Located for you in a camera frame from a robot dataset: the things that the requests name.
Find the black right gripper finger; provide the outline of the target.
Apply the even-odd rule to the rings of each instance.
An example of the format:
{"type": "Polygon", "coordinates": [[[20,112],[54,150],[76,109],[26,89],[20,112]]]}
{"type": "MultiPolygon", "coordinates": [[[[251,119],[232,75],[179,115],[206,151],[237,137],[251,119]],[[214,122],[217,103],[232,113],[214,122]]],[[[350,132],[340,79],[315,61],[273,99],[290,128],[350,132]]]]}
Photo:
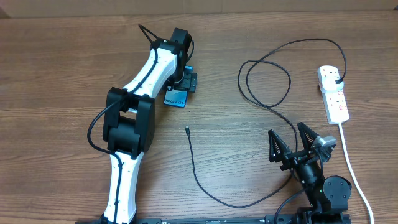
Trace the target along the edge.
{"type": "Polygon", "coordinates": [[[269,161],[281,162],[292,153],[286,143],[279,137],[274,130],[268,131],[269,137],[269,161]]]}
{"type": "Polygon", "coordinates": [[[311,147],[315,141],[315,139],[319,136],[318,133],[313,131],[311,128],[309,128],[306,124],[303,122],[300,122],[297,124],[300,137],[302,140],[303,147],[306,151],[311,150],[311,147]]]}

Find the blue Galaxy smartphone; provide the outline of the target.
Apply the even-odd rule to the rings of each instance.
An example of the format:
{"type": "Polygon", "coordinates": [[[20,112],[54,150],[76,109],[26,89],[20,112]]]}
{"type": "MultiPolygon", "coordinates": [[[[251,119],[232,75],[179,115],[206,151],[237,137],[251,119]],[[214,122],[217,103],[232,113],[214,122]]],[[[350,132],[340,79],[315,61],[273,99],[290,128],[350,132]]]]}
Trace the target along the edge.
{"type": "MultiPolygon", "coordinates": [[[[186,66],[184,70],[193,70],[193,67],[186,66]]],[[[186,106],[187,96],[188,92],[186,91],[177,91],[177,90],[168,91],[166,88],[164,96],[164,104],[168,106],[184,108],[186,106]]]]}

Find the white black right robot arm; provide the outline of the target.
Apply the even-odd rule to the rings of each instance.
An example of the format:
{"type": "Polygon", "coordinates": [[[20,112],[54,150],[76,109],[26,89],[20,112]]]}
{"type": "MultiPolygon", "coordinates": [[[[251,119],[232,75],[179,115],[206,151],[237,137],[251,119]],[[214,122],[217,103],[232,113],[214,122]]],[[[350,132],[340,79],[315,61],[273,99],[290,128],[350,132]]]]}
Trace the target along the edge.
{"type": "Polygon", "coordinates": [[[294,172],[302,190],[285,200],[275,214],[266,215],[266,223],[350,223],[348,209],[352,185],[346,178],[323,175],[324,165],[331,158],[336,146],[333,136],[320,136],[304,123],[298,123],[303,142],[301,151],[293,152],[273,130],[268,131],[269,160],[280,162],[282,171],[294,172]],[[300,207],[295,214],[281,215],[280,212],[291,200],[305,193],[309,207],[300,207]]]}

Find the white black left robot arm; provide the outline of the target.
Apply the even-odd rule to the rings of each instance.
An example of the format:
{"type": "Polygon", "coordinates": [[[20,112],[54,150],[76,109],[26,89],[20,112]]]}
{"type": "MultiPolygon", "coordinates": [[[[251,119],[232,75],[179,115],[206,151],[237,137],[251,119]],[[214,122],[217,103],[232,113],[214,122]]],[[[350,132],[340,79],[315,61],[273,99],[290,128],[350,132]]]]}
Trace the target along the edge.
{"type": "Polygon", "coordinates": [[[187,30],[174,29],[171,38],[157,37],[141,27],[150,41],[150,55],[137,76],[107,94],[103,140],[111,159],[108,205],[100,223],[133,223],[137,212],[139,168],[155,133],[155,99],[165,90],[167,105],[183,108],[196,90],[197,75],[187,65],[194,42],[187,30]]]}

